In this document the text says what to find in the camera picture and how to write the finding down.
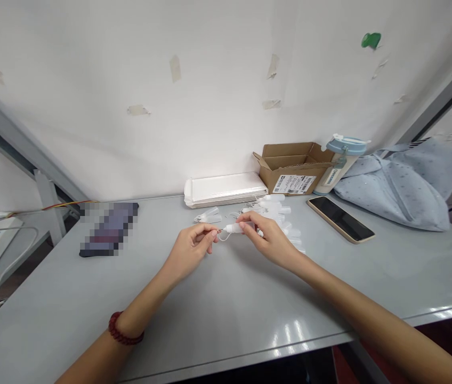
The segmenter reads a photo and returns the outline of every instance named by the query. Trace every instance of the red beaded bracelet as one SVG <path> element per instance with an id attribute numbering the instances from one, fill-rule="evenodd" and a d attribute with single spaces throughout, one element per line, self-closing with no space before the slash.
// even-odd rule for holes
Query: red beaded bracelet
<path id="1" fill-rule="evenodd" d="M 114 312 L 109 320 L 109 333 L 110 335 L 116 340 L 117 342 L 123 344 L 123 345 L 135 345 L 139 344 L 142 339 L 144 338 L 144 332 L 141 333 L 139 337 L 136 337 L 135 339 L 129 338 L 125 335 L 123 335 L 121 332 L 119 332 L 116 329 L 116 320 L 118 320 L 118 317 L 123 313 L 121 312 Z"/>

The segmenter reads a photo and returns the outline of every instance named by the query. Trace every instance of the green clip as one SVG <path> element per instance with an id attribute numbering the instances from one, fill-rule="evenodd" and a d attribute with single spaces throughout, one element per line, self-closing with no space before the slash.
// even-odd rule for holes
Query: green clip
<path id="1" fill-rule="evenodd" d="M 363 40 L 361 40 L 361 46 L 363 48 L 369 46 L 373 50 L 376 50 L 380 41 L 381 41 L 380 33 L 374 32 L 372 34 L 366 34 L 365 36 L 363 36 Z"/>

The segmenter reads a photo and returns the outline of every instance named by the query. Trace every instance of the hand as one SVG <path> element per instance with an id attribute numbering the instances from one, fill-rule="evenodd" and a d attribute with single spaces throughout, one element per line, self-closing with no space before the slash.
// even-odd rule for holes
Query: hand
<path id="1" fill-rule="evenodd" d="M 244 221 L 255 223 L 263 231 L 263 237 L 251 226 L 244 224 Z M 237 223 L 253 242 L 256 249 L 267 259 L 292 272 L 294 272 L 295 268 L 298 268 L 298 261 L 302 260 L 304 255 L 294 247 L 274 220 L 251 211 L 240 215 Z"/>
<path id="2" fill-rule="evenodd" d="M 160 272 L 178 284 L 198 267 L 205 253 L 212 253 L 218 232 L 218 227 L 207 223 L 182 229 Z"/>

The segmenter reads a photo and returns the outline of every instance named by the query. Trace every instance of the white paper stack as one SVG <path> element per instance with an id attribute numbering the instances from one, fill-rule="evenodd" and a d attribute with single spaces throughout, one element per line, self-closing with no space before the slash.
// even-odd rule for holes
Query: white paper stack
<path id="1" fill-rule="evenodd" d="M 184 201 L 191 208 L 246 203 L 265 196 L 267 187 L 255 172 L 185 182 Z"/>

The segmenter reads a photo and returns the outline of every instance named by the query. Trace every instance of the blue bottle lid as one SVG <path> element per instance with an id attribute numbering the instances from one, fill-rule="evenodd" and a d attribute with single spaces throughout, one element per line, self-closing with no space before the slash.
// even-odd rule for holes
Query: blue bottle lid
<path id="1" fill-rule="evenodd" d="M 335 133 L 326 147 L 333 152 L 343 153 L 343 147 L 348 146 L 347 156 L 362 156 L 366 152 L 366 144 L 368 143 L 370 143 L 370 140 L 365 141 Z"/>

